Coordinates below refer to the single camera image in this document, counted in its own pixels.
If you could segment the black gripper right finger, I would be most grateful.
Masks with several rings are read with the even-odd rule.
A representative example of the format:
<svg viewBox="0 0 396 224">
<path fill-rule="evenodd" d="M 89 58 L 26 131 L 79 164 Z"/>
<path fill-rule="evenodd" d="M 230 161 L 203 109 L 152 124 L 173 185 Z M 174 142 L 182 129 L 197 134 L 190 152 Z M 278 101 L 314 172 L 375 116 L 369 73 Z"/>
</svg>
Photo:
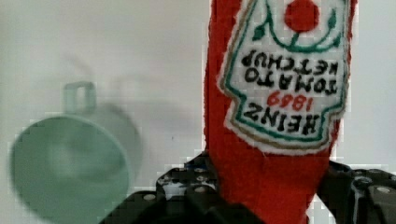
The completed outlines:
<svg viewBox="0 0 396 224">
<path fill-rule="evenodd" d="M 317 195 L 336 224 L 396 224 L 395 175 L 329 161 Z"/>
</svg>

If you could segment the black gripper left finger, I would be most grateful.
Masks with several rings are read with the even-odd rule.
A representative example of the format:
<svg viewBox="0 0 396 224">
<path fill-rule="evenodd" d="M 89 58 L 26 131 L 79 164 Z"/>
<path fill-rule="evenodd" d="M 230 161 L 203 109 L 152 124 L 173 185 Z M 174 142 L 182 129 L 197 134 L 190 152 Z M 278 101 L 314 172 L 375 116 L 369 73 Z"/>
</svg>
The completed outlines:
<svg viewBox="0 0 396 224">
<path fill-rule="evenodd" d="M 264 224 L 241 203 L 219 194 L 217 171 L 207 152 L 156 181 L 156 189 L 128 196 L 99 224 Z"/>
</svg>

